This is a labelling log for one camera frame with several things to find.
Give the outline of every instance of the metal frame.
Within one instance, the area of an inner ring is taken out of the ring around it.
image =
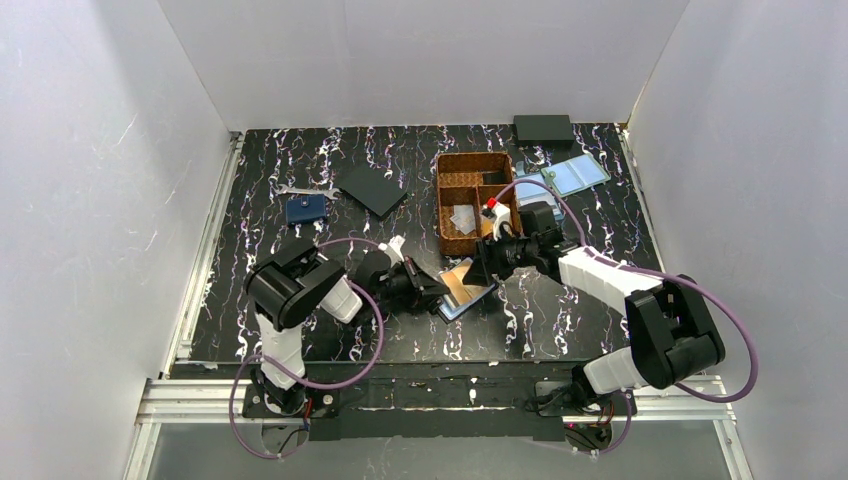
[[[209,210],[209,216],[206,217],[206,225],[200,239],[200,248],[194,259],[186,294],[180,306],[180,317],[176,332],[171,339],[168,356],[165,358],[165,365],[162,367],[163,378],[168,378],[171,367],[176,361],[188,359],[191,354],[191,342],[194,337],[194,329],[197,327],[200,305],[203,302],[203,291],[209,278],[209,270],[212,268],[218,235],[221,233],[221,226],[224,224],[227,202],[233,188],[233,179],[243,146],[244,133],[233,132],[230,153],[226,162],[224,162],[221,177],[218,179],[218,186],[212,199],[212,207]]]
[[[651,238],[656,239],[642,192],[636,161],[627,141],[627,132],[619,129],[618,133],[625,160],[636,187],[636,194],[646,217],[649,234]],[[218,234],[223,224],[226,205],[243,144],[244,134],[234,134],[230,155],[221,173],[204,228],[200,249],[192,269],[191,279],[181,308],[182,315],[179,325],[171,342],[166,364],[162,369],[163,380],[150,381],[141,400],[133,447],[124,475],[125,480],[147,478],[162,424],[229,422],[227,408],[232,390],[232,380],[170,380],[168,378],[173,364],[176,361],[187,359],[191,352],[191,341],[202,302],[203,290],[212,264]],[[660,266],[664,269],[656,242],[654,242],[654,249]],[[726,394],[721,378],[718,376],[702,375],[691,378],[684,383],[705,393]],[[242,418],[240,413],[245,391],[246,381],[243,381],[235,394],[234,412],[236,413],[235,421],[237,423],[288,424],[300,422],[297,419]],[[731,478],[733,480],[753,478],[736,432],[736,415],[731,405],[704,402],[677,388],[659,391],[646,387],[635,391],[634,395],[639,414],[633,417],[633,421],[712,421]],[[614,420],[616,422],[624,421],[622,417],[616,417]],[[564,423],[593,421],[593,418],[585,416],[563,417]]]

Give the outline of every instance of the black box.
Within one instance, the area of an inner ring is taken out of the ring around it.
[[[512,117],[516,143],[570,148],[574,127],[568,115],[516,115]]]
[[[379,218],[385,218],[406,197],[397,182],[387,180],[383,172],[360,165],[338,183],[339,189],[355,198]]]

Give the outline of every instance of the black tabletop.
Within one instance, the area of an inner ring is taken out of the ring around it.
[[[258,350],[259,328],[246,315],[242,283],[250,265],[276,251],[283,238],[317,242],[348,237],[388,241],[406,237],[404,253],[435,275],[459,259],[438,251],[436,156],[443,152],[507,151],[529,170],[590,153],[612,176],[608,182],[566,198],[588,241],[616,260],[659,268],[616,128],[577,124],[571,149],[514,144],[510,125],[349,127],[251,130],[233,180],[226,217],[206,285],[191,360],[237,362]],[[406,190],[406,199],[382,221],[351,198],[329,202],[329,217],[288,227],[287,195],[275,186],[326,189],[354,167],[371,164]],[[566,234],[576,235],[571,225]],[[348,268],[364,247],[347,243],[325,254]],[[386,319],[382,361],[582,360],[627,344],[621,315],[574,288],[532,269],[517,270],[500,288],[454,323],[428,314]],[[372,355],[375,324],[351,328],[324,312],[305,324],[306,360],[363,360]]]

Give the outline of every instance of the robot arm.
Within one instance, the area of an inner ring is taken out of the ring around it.
[[[354,279],[373,297],[391,299],[400,308],[434,312],[449,290],[403,255],[403,243],[403,237],[397,236],[366,254]],[[275,255],[254,265],[245,291],[259,323],[263,354],[301,378],[306,375],[301,332],[315,308],[320,306],[344,324],[362,308],[362,299],[347,284],[344,267],[302,238],[287,242]],[[302,407],[304,388],[270,363],[254,369],[251,380],[273,411],[292,414]]]
[[[617,390],[671,385],[724,360],[724,344],[704,299],[674,282],[621,270],[592,247],[563,237],[550,206],[522,208],[526,236],[508,226],[479,239],[466,284],[490,285],[517,267],[536,267],[553,280],[583,290],[627,318],[630,346],[602,355],[572,371],[568,397],[586,406]]]
[[[318,253],[311,241],[298,238],[275,255],[253,266],[245,280],[251,298],[262,351],[300,377],[306,374],[301,356],[303,322],[320,306],[336,320],[349,323],[362,299],[347,285],[344,267]],[[257,390],[281,413],[294,413],[304,399],[295,380],[263,363],[251,375]]]

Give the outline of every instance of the woven basket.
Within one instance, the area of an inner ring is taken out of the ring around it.
[[[512,182],[512,159],[508,153],[442,153],[436,159],[439,251],[442,255],[474,255],[475,241],[483,234],[481,207],[506,186],[483,185],[483,174],[491,172],[503,172],[506,182]],[[513,229],[521,232],[521,220],[513,192],[507,193],[501,202],[511,210]],[[476,228],[467,235],[457,230],[450,220],[454,205],[474,207]]]

